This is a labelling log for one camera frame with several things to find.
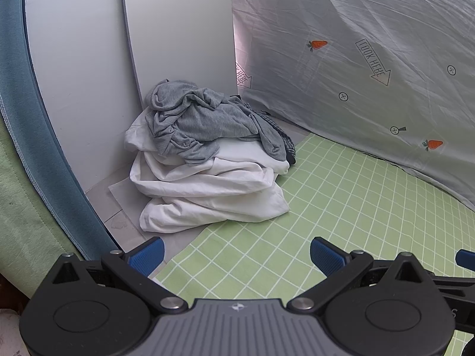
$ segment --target blue gripper pad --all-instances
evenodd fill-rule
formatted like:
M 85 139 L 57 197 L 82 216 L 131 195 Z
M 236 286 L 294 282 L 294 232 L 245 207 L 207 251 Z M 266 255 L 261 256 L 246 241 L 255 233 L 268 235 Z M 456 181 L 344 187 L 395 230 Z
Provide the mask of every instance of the blue gripper pad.
M 475 253 L 460 249 L 455 255 L 455 263 L 462 268 L 475 271 Z
M 163 240 L 154 237 L 126 254 L 127 263 L 145 277 L 148 277 L 165 257 Z
M 312 262 L 327 277 L 348 263 L 345 254 L 347 253 L 322 237 L 315 237 L 310 244 L 310 258 Z

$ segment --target carrot print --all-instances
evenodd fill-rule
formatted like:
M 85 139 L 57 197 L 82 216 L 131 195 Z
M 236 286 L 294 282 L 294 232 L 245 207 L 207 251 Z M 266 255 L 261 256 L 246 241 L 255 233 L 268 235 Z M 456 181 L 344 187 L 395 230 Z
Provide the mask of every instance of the carrot print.
M 314 49 L 319 49 L 325 45 L 328 44 L 328 41 L 324 41 L 324 40 L 313 40 L 313 41 L 309 41 L 308 44 L 307 44 L 307 47 L 310 48 L 310 51 L 313 52 Z
M 422 142 L 422 146 L 426 148 L 426 151 L 435 150 L 437 147 L 442 146 L 443 142 L 441 140 L 427 140 Z

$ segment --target pile of clothes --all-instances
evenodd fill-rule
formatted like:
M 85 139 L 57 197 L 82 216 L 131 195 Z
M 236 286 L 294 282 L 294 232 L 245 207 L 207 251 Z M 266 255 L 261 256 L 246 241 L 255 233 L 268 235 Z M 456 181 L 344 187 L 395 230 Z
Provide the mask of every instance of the pile of clothes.
M 144 231 L 260 222 L 289 210 L 275 179 L 295 163 L 295 148 L 268 115 L 180 80 L 160 82 L 145 104 L 125 134 L 125 147 L 138 150 L 130 180 L 152 198 Z

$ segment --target gray ribbed panel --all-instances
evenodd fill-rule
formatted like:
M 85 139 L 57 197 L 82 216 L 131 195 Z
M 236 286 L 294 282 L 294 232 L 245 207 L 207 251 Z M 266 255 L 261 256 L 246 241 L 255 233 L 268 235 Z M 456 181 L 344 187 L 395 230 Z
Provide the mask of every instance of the gray ribbed panel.
M 278 299 L 198 299 L 164 316 L 129 356 L 344 356 L 312 316 L 287 312 Z

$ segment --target green fabric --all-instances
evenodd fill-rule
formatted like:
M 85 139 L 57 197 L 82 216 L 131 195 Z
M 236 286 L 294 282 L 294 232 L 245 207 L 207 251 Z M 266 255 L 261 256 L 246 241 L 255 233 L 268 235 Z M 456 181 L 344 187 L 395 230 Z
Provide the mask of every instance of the green fabric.
M 3 119 L 0 205 L 0 273 L 27 296 L 33 295 L 61 253 L 82 258 L 29 181 Z
M 290 204 L 261 223 L 206 228 L 156 276 L 188 303 L 194 298 L 281 298 L 284 303 L 324 275 L 310 260 L 322 236 L 375 258 L 413 252 L 438 275 L 473 277 L 455 265 L 475 249 L 475 213 L 444 191 L 390 163 L 316 135 L 297 146 L 297 163 L 277 178 Z M 471 335 L 457 333 L 446 355 L 459 356 Z

